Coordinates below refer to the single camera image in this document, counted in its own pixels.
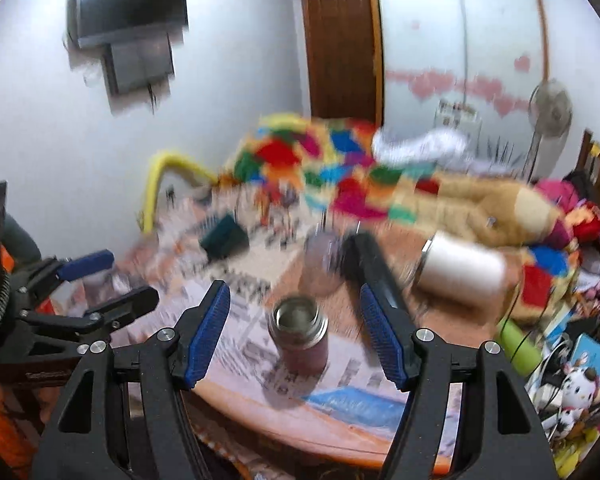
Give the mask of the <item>red thermos bottle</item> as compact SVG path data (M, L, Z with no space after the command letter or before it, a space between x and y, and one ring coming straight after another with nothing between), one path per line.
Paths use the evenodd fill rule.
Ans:
M328 360L328 318L308 296L291 295L268 314L268 332L291 373L321 374Z

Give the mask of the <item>dark green cup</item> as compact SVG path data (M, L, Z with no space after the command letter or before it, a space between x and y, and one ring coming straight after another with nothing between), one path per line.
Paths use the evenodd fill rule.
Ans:
M231 214L226 214L200 240L199 245L209 261L224 260L247 250L249 236Z

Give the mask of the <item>green bottle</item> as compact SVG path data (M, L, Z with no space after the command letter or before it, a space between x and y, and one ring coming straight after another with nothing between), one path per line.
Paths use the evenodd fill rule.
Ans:
M523 378L528 378L542 362L541 351L533 343L531 336L524 333L510 318L502 318L498 322L495 341Z

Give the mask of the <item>white thermos bottle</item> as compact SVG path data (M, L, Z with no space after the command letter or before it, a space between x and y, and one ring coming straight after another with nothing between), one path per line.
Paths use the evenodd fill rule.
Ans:
M475 309L501 307L507 262L496 250L437 232L422 246L414 285L428 294Z

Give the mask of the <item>black thermos bottle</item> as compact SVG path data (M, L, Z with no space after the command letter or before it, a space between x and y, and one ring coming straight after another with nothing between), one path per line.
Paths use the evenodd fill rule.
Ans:
M408 338L416 325L375 237L369 232L349 234L343 241L342 274L358 286L360 308L368 327L383 318L393 333Z

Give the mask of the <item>newspaper print tablecloth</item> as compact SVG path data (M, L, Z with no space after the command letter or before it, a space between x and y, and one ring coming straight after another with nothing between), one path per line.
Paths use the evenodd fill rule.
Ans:
M158 214L154 234L108 273L104 295L150 285L148 315L114 334L147 339L196 306L216 280L230 288L230 313L195 396L194 428L238 462L272 474L256 455L264 437L312 457L378 469L407 396L389 382L363 325L355 287L338 271L340 235L354 222L321 228L306 203L274 207L260 225L260 191L184 198Z

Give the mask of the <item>dalmatian plush toy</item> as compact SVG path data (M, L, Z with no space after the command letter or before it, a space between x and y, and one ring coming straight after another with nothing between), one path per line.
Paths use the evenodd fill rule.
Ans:
M592 406L600 390L600 376L595 367L567 363L565 374L559 389L558 410L542 421L548 442L564 440Z

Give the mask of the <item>yellow plush toy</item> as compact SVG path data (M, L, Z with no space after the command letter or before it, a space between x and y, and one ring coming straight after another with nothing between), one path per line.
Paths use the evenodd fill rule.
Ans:
M558 477L567 479L585 459L599 438L600 432L596 428L590 428L585 429L580 436L560 441L554 452L554 464Z

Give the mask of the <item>red plush toy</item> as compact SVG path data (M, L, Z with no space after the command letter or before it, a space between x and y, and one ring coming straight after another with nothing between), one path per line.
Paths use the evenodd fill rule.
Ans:
M596 203L580 200L565 220L580 245L600 242L600 207Z

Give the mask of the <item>white grey crumpled cloth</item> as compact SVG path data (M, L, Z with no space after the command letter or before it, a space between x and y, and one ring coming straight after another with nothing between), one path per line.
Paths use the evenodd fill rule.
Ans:
M468 153L469 141L469 136L464 132L446 127L433 128L421 136L401 139L381 128L373 136L372 154L376 162L391 168L430 162L436 164L464 158Z

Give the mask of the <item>colourful patchwork blanket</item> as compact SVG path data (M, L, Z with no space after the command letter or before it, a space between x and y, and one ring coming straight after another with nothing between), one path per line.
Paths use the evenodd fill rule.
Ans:
M511 178L454 174L428 164L391 168L373 155L375 139L376 127L366 120L268 115L220 180L268 186L269 205L280 203L288 184L315 209L510 249L522 269L513 318L525 323L553 312L578 268L572 232L556 205Z

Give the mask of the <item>white small cabinet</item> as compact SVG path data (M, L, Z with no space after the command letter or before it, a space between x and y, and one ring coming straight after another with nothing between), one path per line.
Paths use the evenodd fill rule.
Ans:
M476 136L481 131L482 119L478 110L462 102L441 99L434 113L434 128L451 128Z

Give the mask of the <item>standing electric fan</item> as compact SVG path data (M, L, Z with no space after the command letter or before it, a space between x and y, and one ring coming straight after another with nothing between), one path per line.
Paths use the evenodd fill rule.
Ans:
M555 78L540 82L531 93L528 117L532 138L522 175L530 182L539 158L541 142L545 138L561 138L570 128L572 103L566 87Z

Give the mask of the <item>sliding door wardrobe with hearts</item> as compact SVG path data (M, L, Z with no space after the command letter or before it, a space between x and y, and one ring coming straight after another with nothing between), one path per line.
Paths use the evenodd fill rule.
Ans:
M519 168L532 127L528 103L546 76L539 0L378 0L384 126L414 138L434 128L441 99L472 106L481 159Z

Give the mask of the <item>small wall mounted monitor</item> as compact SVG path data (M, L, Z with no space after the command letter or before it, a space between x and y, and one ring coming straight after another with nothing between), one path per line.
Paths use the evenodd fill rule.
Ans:
M167 34L110 44L105 49L104 64L108 87L114 96L148 89L174 75Z

